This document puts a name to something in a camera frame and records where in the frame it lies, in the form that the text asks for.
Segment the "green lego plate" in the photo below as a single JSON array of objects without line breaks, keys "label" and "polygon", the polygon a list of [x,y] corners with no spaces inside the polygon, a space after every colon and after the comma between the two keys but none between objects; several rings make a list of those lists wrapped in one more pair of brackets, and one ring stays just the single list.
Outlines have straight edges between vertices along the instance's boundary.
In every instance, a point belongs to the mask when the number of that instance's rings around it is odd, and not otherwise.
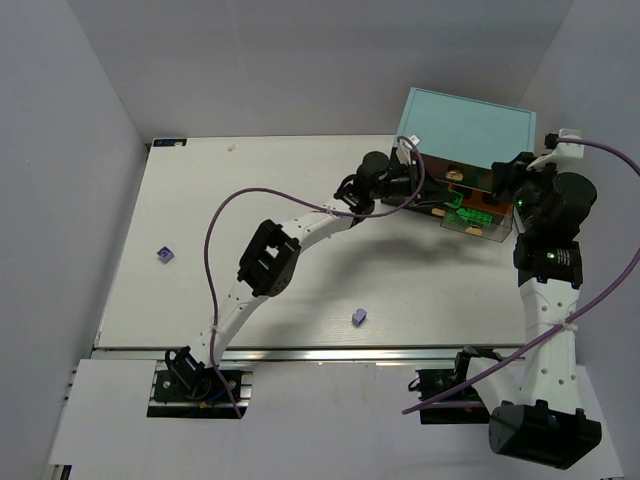
[{"label": "green lego plate", "polygon": [[469,224],[486,226],[493,223],[493,216],[483,211],[459,208],[456,213],[465,218]]}]

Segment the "green yellow lego cube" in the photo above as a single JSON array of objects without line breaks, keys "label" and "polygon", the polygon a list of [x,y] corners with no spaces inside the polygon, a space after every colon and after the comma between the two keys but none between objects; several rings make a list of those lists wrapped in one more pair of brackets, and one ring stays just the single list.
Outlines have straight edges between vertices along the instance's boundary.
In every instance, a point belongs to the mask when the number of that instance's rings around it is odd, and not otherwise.
[{"label": "green yellow lego cube", "polygon": [[452,194],[455,197],[454,201],[452,202],[452,205],[453,205],[454,208],[457,208],[457,207],[459,207],[461,205],[461,203],[462,203],[462,201],[464,199],[464,196],[460,192],[457,192],[457,191],[452,191]]}]

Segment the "green long lego brick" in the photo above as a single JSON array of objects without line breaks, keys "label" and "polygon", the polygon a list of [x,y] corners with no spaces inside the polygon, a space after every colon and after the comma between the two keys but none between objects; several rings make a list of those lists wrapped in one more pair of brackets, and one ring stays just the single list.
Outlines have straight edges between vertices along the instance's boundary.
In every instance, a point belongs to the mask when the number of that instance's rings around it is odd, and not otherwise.
[{"label": "green long lego brick", "polygon": [[462,228],[462,229],[466,229],[468,226],[468,223],[466,221],[465,218],[459,216],[457,213],[455,212],[448,212],[446,217],[445,217],[445,221],[448,224],[454,225],[458,228]]}]

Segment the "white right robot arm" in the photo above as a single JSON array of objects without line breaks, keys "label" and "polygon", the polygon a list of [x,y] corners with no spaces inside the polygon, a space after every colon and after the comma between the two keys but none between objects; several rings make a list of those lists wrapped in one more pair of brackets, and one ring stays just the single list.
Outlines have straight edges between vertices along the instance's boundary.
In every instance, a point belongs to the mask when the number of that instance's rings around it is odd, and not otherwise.
[{"label": "white right robot arm", "polygon": [[519,226],[513,263],[525,314],[525,373],[505,369],[473,388],[490,414],[489,444],[498,454],[567,470],[602,440],[576,385],[576,327],[569,322],[583,283],[576,237],[597,198],[585,177],[535,165],[520,153],[492,165],[493,196],[513,205]]}]

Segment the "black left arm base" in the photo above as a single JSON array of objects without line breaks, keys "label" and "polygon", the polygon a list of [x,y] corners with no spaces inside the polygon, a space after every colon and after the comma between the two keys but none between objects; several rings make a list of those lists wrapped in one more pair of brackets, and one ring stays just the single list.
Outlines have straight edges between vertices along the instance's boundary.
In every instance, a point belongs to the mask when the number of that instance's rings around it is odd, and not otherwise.
[{"label": "black left arm base", "polygon": [[222,370],[229,387],[189,347],[167,350],[154,374],[146,416],[152,419],[239,420],[249,402],[249,373]]}]

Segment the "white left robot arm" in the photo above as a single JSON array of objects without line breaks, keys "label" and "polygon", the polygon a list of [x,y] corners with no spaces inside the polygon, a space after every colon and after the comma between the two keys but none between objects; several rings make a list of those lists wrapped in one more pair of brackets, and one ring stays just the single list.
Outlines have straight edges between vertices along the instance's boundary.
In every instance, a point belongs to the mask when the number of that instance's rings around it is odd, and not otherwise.
[{"label": "white left robot arm", "polygon": [[[284,223],[260,223],[239,259],[236,280],[224,301],[216,295],[209,247],[213,228],[225,207],[249,193],[271,194],[310,212]],[[366,219],[383,218],[405,207],[454,205],[461,196],[438,183],[418,151],[401,162],[396,155],[367,153],[355,173],[346,176],[333,197],[316,205],[266,187],[249,187],[229,195],[216,209],[203,246],[204,270],[212,296],[210,323],[190,345],[166,358],[200,372],[219,365],[222,354],[245,322],[266,300],[291,283],[302,253],[332,235],[352,229]]]}]

